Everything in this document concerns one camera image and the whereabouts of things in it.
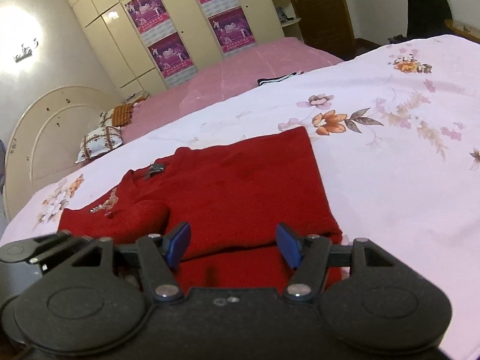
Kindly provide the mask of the pink bedspread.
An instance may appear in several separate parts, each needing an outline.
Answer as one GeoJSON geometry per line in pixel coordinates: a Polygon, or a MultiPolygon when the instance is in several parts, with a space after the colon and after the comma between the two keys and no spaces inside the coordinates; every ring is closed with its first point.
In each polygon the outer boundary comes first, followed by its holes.
{"type": "Polygon", "coordinates": [[[254,89],[259,79],[311,72],[341,62],[341,58],[306,46],[295,37],[250,47],[202,69],[191,80],[134,106],[131,123],[122,128],[123,143],[254,89]]]}

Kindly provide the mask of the brown white patterned pillow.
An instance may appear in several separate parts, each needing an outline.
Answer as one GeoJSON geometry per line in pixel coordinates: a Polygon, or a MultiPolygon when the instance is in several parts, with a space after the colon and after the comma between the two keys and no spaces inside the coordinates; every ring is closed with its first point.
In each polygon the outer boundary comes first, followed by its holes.
{"type": "Polygon", "coordinates": [[[122,144],[121,131],[118,127],[98,127],[82,138],[75,164],[105,155],[122,144]]]}

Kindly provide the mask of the cream curved headboard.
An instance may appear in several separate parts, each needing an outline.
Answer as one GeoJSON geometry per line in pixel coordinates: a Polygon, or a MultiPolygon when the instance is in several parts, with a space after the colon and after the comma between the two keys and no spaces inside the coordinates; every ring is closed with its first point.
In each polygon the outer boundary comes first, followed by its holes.
{"type": "Polygon", "coordinates": [[[39,97],[19,119],[6,156],[3,204],[12,220],[31,197],[80,167],[83,137],[99,116],[120,104],[120,96],[86,86],[65,86],[39,97]]]}

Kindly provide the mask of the red knit sweater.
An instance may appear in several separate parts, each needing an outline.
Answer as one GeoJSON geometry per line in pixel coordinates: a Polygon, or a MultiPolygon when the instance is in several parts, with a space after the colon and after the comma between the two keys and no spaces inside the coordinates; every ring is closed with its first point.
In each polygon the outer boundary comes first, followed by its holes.
{"type": "Polygon", "coordinates": [[[291,276],[276,227],[339,243],[311,141],[297,127],[232,145],[180,148],[151,166],[126,172],[118,185],[59,226],[75,236],[133,244],[187,222],[190,244],[174,271],[193,288],[282,289],[291,276]]]}

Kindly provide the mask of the black white striped garment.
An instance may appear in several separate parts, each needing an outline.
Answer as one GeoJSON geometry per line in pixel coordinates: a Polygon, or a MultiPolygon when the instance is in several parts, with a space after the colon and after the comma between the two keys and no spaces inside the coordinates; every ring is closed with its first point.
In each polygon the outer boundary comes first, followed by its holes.
{"type": "Polygon", "coordinates": [[[282,82],[284,80],[288,80],[289,78],[301,76],[304,74],[304,71],[298,71],[298,72],[292,72],[283,76],[277,76],[277,77],[272,77],[272,78],[260,78],[257,80],[257,85],[258,86],[265,86],[268,84],[275,84],[282,82]]]}

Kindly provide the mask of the purple poster lower left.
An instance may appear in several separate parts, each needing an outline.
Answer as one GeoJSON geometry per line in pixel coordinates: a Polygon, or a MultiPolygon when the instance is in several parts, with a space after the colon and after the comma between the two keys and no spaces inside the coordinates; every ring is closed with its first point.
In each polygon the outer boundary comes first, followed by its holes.
{"type": "Polygon", "coordinates": [[[164,79],[194,66],[178,33],[160,39],[148,46],[148,50],[164,79]]]}

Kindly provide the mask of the white floral bedsheet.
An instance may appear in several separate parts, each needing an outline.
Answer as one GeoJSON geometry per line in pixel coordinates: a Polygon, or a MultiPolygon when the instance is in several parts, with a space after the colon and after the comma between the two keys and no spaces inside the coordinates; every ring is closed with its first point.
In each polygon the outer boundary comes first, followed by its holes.
{"type": "Polygon", "coordinates": [[[80,169],[81,208],[171,155],[306,128],[349,238],[377,242],[448,295],[442,349],[479,357],[479,45],[443,35],[383,46],[145,134],[80,169]]]}

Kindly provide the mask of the purple poster lower right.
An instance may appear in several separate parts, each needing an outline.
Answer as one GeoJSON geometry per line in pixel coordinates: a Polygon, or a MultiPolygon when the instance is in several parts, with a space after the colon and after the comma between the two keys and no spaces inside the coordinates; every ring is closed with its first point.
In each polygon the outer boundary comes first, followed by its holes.
{"type": "Polygon", "coordinates": [[[208,19],[224,55],[256,44],[241,7],[232,8],[208,19]]]}

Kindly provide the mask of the wall lamp fixture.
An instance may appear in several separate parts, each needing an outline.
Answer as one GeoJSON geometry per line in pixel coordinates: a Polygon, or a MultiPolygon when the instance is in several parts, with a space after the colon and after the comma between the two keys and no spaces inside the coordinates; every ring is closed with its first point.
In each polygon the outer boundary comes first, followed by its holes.
{"type": "Polygon", "coordinates": [[[39,42],[37,38],[33,38],[30,42],[22,43],[14,56],[14,61],[19,63],[31,57],[33,50],[36,49],[38,45],[39,42]]]}

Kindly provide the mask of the cream wardrobe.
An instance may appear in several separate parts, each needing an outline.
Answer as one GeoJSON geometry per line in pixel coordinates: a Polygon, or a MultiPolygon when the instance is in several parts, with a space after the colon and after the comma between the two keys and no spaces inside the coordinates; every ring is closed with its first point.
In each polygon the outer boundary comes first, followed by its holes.
{"type": "Polygon", "coordinates": [[[140,34],[125,9],[130,0],[68,0],[97,58],[123,95],[145,89],[158,94],[197,72],[250,47],[224,55],[208,19],[241,7],[256,38],[255,46],[283,38],[272,0],[162,0],[170,19],[140,34]],[[148,47],[178,33],[193,67],[164,79],[148,47]]]}

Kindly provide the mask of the black chair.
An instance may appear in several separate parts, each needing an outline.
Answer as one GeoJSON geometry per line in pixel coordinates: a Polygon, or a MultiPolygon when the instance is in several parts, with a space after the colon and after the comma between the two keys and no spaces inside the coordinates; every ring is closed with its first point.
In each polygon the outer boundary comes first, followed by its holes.
{"type": "Polygon", "coordinates": [[[408,0],[407,35],[388,39],[390,44],[399,44],[412,39],[424,39],[453,34],[446,21],[452,20],[448,0],[408,0]]]}

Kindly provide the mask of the purple poster upper left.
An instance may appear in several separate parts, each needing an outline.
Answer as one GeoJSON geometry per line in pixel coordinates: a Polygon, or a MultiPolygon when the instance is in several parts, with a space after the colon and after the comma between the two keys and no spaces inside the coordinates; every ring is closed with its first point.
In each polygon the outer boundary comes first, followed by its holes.
{"type": "Polygon", "coordinates": [[[124,7],[140,34],[170,19],[162,0],[130,0],[124,7]]]}

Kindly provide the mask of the cream open shelf unit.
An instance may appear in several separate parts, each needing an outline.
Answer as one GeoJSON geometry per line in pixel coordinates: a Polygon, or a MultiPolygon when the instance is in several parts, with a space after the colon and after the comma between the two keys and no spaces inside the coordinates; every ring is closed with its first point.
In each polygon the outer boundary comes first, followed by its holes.
{"type": "Polygon", "coordinates": [[[299,27],[301,18],[296,14],[291,0],[272,0],[272,3],[276,9],[285,36],[295,37],[299,41],[304,41],[299,27]]]}

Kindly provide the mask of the orange brown cushion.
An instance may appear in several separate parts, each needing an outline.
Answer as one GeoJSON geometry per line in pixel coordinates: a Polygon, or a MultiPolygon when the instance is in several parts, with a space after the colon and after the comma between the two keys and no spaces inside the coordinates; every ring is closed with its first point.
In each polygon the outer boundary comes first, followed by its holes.
{"type": "Polygon", "coordinates": [[[132,113],[134,105],[132,103],[126,103],[116,106],[112,111],[112,126],[124,127],[131,123],[132,113]]]}

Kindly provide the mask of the brown wooden door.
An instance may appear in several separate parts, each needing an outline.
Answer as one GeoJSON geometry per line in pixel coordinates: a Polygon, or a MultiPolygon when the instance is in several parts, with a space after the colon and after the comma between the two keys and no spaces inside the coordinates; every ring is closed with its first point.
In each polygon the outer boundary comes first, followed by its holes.
{"type": "Polygon", "coordinates": [[[290,0],[300,17],[304,42],[347,60],[356,52],[346,0],[290,0]]]}

